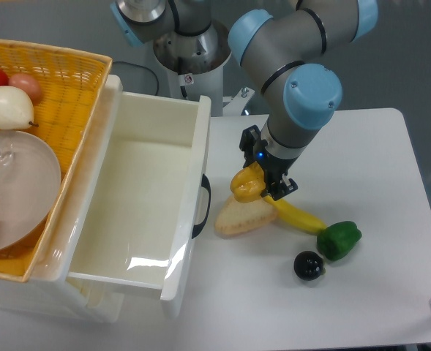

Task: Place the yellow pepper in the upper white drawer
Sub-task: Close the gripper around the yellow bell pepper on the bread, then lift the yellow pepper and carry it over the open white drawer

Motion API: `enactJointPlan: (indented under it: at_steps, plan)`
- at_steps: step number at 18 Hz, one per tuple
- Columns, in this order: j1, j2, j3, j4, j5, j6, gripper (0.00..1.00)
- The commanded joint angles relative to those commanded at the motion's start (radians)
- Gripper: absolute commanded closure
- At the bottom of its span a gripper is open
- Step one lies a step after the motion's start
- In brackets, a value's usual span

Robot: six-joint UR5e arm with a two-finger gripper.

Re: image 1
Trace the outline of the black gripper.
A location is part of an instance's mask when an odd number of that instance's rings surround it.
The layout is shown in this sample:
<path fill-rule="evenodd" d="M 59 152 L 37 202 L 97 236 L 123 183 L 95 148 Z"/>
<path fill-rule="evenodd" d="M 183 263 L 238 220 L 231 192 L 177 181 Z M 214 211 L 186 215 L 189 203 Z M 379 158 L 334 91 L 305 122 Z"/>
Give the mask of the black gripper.
<path fill-rule="evenodd" d="M 239 149 L 244 155 L 243 167 L 256 161 L 263 169 L 266 187 L 261 197 L 280 200 L 298 189 L 297 183 L 288 177 L 288 171 L 302 154 L 302 147 L 289 148 L 272 137 L 262 138 L 259 128 L 252 125 L 242 131 Z"/>

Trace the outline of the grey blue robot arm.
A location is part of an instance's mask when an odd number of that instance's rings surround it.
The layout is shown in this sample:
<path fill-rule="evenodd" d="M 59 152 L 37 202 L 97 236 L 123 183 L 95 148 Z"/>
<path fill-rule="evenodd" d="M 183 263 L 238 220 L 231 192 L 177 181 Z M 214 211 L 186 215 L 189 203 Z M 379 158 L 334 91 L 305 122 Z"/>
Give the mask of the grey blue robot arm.
<path fill-rule="evenodd" d="M 221 113 L 222 69 L 232 58 L 265 99 L 264 126 L 241 134 L 245 163 L 230 185 L 241 203 L 296 190 L 291 165 L 342 100 L 338 77 L 314 59 L 355 42 L 378 19 L 375 1 L 298 1 L 284 18 L 252 10 L 230 28 L 213 19 L 207 1 L 114 1 L 110 10 L 131 46 L 153 45 L 172 97 L 205 95 Z"/>

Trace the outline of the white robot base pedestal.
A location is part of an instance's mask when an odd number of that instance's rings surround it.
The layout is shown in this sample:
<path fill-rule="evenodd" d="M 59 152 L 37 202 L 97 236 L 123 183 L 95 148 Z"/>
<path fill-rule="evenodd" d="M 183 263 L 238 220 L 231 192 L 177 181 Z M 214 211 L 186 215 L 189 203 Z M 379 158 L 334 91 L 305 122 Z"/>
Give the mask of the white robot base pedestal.
<path fill-rule="evenodd" d="M 225 96 L 224 66 L 231 58 L 228 30 L 213 20 L 202 34 L 186 37 L 176 32 L 154 41 L 156 60 L 165 69 L 169 96 L 198 101 L 201 95 L 211 99 L 213 116 L 241 116 L 255 94 L 243 87 L 234 96 Z"/>

